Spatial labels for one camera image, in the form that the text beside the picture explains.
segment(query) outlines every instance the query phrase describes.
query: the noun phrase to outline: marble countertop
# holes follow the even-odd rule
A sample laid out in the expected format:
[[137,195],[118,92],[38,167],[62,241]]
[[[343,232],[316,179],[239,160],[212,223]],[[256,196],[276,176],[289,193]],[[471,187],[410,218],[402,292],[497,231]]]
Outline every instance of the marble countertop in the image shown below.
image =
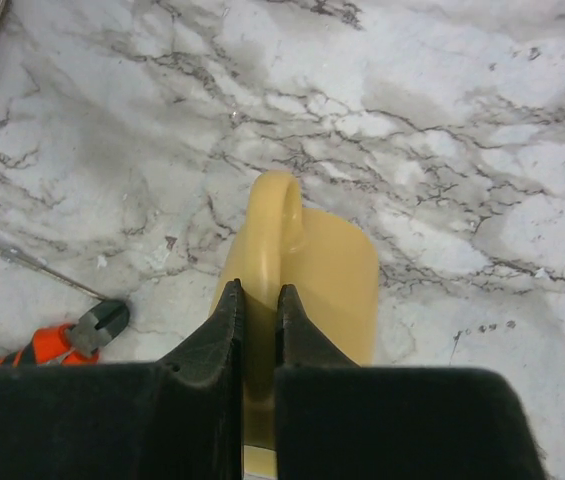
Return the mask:
[[[259,172],[360,225],[377,361],[518,391],[565,479],[565,0],[14,0],[0,231],[130,295],[104,359],[206,317]],[[0,355],[93,302],[0,261]]]

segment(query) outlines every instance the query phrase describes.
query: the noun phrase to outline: wire cutters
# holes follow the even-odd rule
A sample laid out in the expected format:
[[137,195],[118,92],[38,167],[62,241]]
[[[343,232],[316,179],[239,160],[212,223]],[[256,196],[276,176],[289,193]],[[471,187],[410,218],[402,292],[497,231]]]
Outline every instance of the wire cutters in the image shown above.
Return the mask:
[[77,324],[41,328],[19,352],[0,358],[0,367],[19,365],[88,365],[100,349],[129,324],[130,311],[120,300],[104,300],[86,312]]

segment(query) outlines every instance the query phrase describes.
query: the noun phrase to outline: orange pliers handle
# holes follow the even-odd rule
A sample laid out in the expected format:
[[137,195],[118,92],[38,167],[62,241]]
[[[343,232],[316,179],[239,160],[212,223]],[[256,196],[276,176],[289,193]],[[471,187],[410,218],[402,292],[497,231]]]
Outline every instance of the orange pliers handle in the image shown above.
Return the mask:
[[31,342],[19,352],[10,353],[0,358],[1,366],[17,367],[18,365],[87,365],[98,361],[99,354],[87,358],[73,350],[66,338],[67,329],[72,323],[57,327],[40,328],[33,334]]

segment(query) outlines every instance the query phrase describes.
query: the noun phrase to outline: pliers jaw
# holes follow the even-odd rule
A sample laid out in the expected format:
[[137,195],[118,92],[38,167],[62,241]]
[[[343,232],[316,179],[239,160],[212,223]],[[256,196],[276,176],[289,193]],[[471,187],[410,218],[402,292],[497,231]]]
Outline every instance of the pliers jaw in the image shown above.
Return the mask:
[[126,328],[130,316],[129,307],[123,301],[104,300],[66,331],[66,339],[73,350],[91,358]]

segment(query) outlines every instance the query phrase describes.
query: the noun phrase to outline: yellow mug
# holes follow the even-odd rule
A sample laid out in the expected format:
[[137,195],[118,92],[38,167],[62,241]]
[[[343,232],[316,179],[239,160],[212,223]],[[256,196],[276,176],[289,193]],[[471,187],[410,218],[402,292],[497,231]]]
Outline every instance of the yellow mug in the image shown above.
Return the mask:
[[280,290],[297,287],[313,323],[351,360],[373,357],[378,305],[378,255],[354,225],[302,207],[289,173],[260,175],[251,189],[244,226],[237,233],[213,299],[239,278],[246,298],[244,466],[275,477],[273,370],[275,314]]

